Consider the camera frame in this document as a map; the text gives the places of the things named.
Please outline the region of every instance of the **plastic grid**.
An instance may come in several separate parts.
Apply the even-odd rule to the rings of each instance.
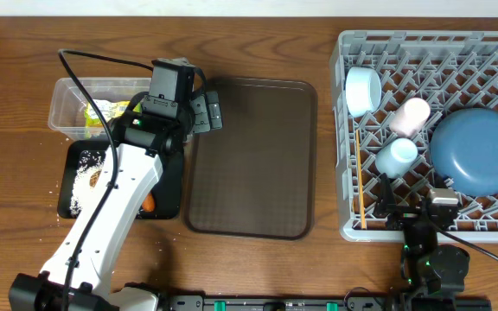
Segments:
[[[337,48],[339,50],[334,51],[330,65],[335,66],[332,70],[332,96],[338,142],[338,204],[341,201],[340,209],[349,209],[349,213],[340,211],[342,235],[349,240],[399,240],[400,236],[374,238],[378,235],[367,234],[385,231],[386,219],[376,219],[372,215],[380,192],[379,172],[374,160],[383,146],[397,138],[388,128],[393,112],[412,97],[423,98],[431,106],[431,116],[425,127],[411,137],[418,146],[418,159],[407,174],[392,182],[396,200],[407,205],[411,193],[426,195],[432,187],[433,167],[428,143],[440,120],[466,108],[498,111],[498,32],[355,31],[342,33]],[[380,108],[358,118],[347,114],[342,91],[345,75],[353,66],[376,70],[382,84]],[[360,182],[354,155],[354,130],[357,128],[361,133],[362,184],[369,229],[366,231],[361,230],[357,207]],[[463,208],[450,230],[492,232],[494,234],[472,235],[471,240],[498,242],[498,194],[487,197],[458,195]],[[361,234],[353,235],[353,231],[361,231]]]

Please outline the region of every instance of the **brown wooden surface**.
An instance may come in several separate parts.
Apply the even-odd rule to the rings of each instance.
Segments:
[[[344,295],[400,285],[400,244],[357,244],[338,232],[335,133],[328,60],[345,29],[486,29],[498,19],[13,18],[0,17],[0,309],[18,272],[36,275],[73,221],[58,219],[70,141],[47,126],[58,48],[130,60],[187,56],[208,77],[297,79],[318,94],[316,210],[297,242],[190,232],[181,219],[136,221],[112,281],[210,295]],[[142,69],[71,57],[80,76],[145,76]],[[498,254],[498,245],[485,245]],[[466,295],[498,310],[498,263],[470,251]]]

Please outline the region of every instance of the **blue bowl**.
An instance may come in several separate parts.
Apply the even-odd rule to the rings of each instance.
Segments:
[[[498,193],[498,113],[465,109],[451,113],[433,132],[434,169],[452,188],[470,196]]]

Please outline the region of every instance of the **green tape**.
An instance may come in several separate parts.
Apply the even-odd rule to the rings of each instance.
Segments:
[[[337,311],[337,303],[334,302],[326,303],[326,311]]]
[[[226,311],[226,302],[225,301],[215,301],[214,302],[214,311]]]

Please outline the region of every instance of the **cup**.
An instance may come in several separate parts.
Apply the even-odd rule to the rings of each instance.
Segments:
[[[389,178],[404,175],[418,157],[418,148],[408,138],[397,138],[376,156],[376,168]]]
[[[380,106],[381,83],[378,74],[370,68],[351,67],[345,82],[345,100],[349,113],[361,117]]]
[[[421,98],[411,98],[398,108],[389,129],[401,137],[412,137],[430,117],[430,105]]]

